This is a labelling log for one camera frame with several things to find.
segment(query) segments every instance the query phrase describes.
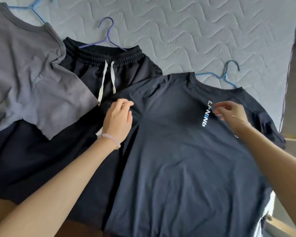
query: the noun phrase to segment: mattress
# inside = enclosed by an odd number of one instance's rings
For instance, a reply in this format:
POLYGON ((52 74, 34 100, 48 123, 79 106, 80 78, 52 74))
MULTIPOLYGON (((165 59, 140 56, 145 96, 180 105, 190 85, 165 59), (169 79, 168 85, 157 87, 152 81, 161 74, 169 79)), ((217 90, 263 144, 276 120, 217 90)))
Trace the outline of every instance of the mattress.
MULTIPOLYGON (((0 0, 16 6, 33 1, 0 0)), ((221 75, 224 64, 236 60, 240 71, 231 64, 229 80, 261 103, 280 127, 296 0, 43 0, 36 11, 60 37, 86 43, 104 39, 110 20, 97 26, 110 16, 115 22, 111 40, 125 48, 139 45, 165 75, 189 71, 221 75)), ((41 25, 30 10, 12 12, 41 25)), ((233 88, 214 76, 198 79, 233 88)))

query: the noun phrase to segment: person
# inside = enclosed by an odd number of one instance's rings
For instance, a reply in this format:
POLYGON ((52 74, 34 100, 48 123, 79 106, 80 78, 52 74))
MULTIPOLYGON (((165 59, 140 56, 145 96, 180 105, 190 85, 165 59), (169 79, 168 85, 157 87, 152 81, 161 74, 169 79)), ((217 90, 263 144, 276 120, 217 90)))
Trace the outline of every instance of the person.
MULTIPOLYGON (((0 237, 52 237, 101 162, 125 140, 132 125, 132 101, 119 99, 108 110, 103 133, 91 147, 16 207, 1 223, 0 237)), ((213 113, 226 121, 248 147, 261 172, 296 225, 296 158, 286 153, 249 123, 243 106, 214 105, 213 113)))

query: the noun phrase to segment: person's right arm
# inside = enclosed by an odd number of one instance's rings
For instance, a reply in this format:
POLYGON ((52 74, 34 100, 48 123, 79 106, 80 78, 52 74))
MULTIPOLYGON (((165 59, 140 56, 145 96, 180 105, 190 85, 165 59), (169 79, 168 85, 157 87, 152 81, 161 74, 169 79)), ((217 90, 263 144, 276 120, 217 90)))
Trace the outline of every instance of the person's right arm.
POLYGON ((283 151, 248 123, 242 105, 226 101, 216 103, 215 115, 225 120, 246 144, 268 178, 280 202, 296 225, 296 158, 283 151))

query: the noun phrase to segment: hand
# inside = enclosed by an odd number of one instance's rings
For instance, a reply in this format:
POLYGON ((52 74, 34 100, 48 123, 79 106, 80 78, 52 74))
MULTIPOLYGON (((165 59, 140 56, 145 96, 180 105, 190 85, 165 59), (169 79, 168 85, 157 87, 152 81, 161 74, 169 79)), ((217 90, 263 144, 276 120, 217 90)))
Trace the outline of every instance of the hand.
POLYGON ((232 101, 224 101, 214 104, 213 113, 226 121, 230 129, 237 135, 242 127, 250 125, 242 105, 232 101))
POLYGON ((123 142, 132 127, 133 117, 129 110, 132 105, 134 103, 126 99, 113 102, 106 113, 102 133, 110 134, 119 143, 123 142))

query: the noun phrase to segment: blue hanger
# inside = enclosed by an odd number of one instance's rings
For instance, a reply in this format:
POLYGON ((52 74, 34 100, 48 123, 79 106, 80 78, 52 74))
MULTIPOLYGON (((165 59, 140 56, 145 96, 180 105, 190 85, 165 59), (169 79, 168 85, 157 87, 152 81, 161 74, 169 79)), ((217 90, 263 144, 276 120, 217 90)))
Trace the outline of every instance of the blue hanger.
POLYGON ((79 48, 88 47, 88 46, 93 46, 93 45, 96 45, 96 44, 99 44, 99 43, 103 43, 103 42, 105 42, 105 41, 108 40, 108 41, 109 41, 111 44, 113 44, 114 46, 116 46, 116 47, 118 47, 118 48, 121 48, 121 49, 124 50, 124 51, 127 51, 126 49, 120 47, 119 45, 117 45, 117 44, 115 44, 115 43, 113 43, 113 42, 111 41, 111 38, 110 38, 110 32, 111 32, 112 27, 114 26, 114 20, 113 20, 111 17, 104 17, 104 18, 100 21, 100 24, 99 24, 98 28, 100 28, 100 26, 101 26, 103 20, 105 20, 105 19, 110 19, 110 20, 112 21, 112 25, 109 27, 109 29, 108 29, 108 31, 107 31, 107 33, 106 33, 106 37, 104 38, 104 40, 102 40, 102 41, 98 41, 98 42, 94 42, 94 43, 91 43, 91 44, 87 44, 87 45, 83 45, 83 46, 80 46, 79 48))
POLYGON ((35 8, 42 2, 42 0, 35 0, 32 4, 30 4, 29 6, 27 7, 18 7, 18 6, 9 6, 9 8, 12 8, 12 9, 22 9, 22 10, 32 10, 35 15, 38 16, 38 18, 44 23, 46 24, 46 22, 43 20, 43 18, 41 18, 41 16, 35 11, 35 8))
POLYGON ((208 75, 208 74, 211 74, 211 75, 214 75, 217 79, 223 79, 223 80, 224 80, 225 82, 227 82, 228 84, 231 84, 234 88, 237 88, 237 86, 236 86, 234 83, 232 83, 232 82, 230 82, 230 81, 228 80, 227 70, 228 70, 228 64, 229 64, 230 62, 235 63, 235 64, 237 65, 238 71, 240 71, 240 67, 239 67, 238 62, 236 62, 235 60, 229 60, 229 61, 226 62, 225 73, 224 73, 224 75, 222 75, 222 76, 216 75, 216 74, 213 73, 213 72, 206 72, 206 73, 200 73, 200 74, 195 74, 195 75, 208 75))

